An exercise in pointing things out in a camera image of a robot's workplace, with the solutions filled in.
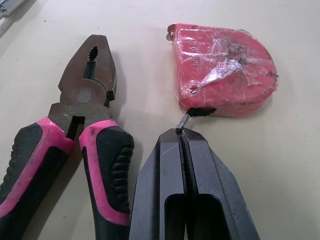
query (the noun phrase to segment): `beige surface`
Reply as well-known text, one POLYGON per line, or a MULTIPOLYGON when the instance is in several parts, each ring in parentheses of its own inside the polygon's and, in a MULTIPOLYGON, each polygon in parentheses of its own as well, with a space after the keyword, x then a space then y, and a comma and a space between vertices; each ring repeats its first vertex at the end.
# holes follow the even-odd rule
MULTIPOLYGON (((0 178, 17 131, 59 101, 66 64, 91 34, 106 35, 118 74, 114 119, 136 143, 136 176, 159 134, 183 113, 172 88, 166 27, 245 29, 265 45, 278 91, 256 114, 191 120, 235 175, 262 240, 320 239, 320 81, 317 0, 29 0, 0 30, 0 178)), ((83 163, 71 159, 24 240, 94 240, 83 163)))

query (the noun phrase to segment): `rusty metal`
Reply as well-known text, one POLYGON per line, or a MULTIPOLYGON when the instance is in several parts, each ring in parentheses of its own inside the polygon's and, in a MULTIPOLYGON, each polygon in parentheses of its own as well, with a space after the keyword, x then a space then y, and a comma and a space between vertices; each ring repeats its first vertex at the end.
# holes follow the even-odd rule
POLYGON ((66 66, 59 82, 60 102, 48 117, 71 139, 79 124, 88 126, 110 118, 109 103, 115 99, 116 67, 107 38, 91 35, 66 66))

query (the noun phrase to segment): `pliers cutting edge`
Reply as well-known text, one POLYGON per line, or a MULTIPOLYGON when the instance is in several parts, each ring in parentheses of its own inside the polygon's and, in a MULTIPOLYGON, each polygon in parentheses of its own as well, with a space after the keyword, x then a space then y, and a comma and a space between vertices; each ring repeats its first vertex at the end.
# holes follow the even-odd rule
POLYGON ((79 137, 97 240, 129 236, 128 170, 134 141, 110 119, 116 68, 102 35, 91 35, 68 63, 58 85, 60 102, 48 117, 22 128, 0 186, 0 239, 21 239, 79 137))

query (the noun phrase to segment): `pink and black handle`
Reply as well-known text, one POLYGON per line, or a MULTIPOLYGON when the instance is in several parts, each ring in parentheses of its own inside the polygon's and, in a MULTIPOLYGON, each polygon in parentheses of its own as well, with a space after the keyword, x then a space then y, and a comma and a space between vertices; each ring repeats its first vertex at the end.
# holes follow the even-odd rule
POLYGON ((92 203, 95 239, 127 240, 128 170, 133 137, 113 120, 86 127, 79 137, 92 203))
POLYGON ((45 117, 17 133, 0 185, 0 239, 20 240, 74 142, 45 117))
MULTIPOLYGON (((96 240, 127 240, 128 170, 133 138, 114 121, 105 120, 86 127, 79 141, 96 240)), ((20 129, 0 186, 0 240, 22 238, 73 147, 73 140, 48 117, 20 129)))

